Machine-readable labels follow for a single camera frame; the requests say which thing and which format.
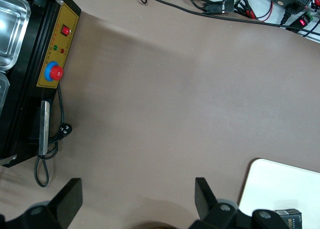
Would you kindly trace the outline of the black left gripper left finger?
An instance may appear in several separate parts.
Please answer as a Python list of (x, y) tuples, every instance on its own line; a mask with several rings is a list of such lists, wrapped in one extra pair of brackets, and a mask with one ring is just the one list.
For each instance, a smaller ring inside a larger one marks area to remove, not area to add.
[(81, 178), (72, 178), (50, 201), (36, 203), (4, 222), (6, 229), (67, 229), (83, 205)]

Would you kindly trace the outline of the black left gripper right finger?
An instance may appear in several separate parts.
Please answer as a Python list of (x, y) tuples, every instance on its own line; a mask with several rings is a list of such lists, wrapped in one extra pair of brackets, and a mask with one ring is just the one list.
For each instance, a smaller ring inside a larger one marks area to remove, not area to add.
[(217, 199), (206, 179), (195, 179), (194, 202), (199, 215), (191, 229), (250, 229), (252, 220), (228, 199)]

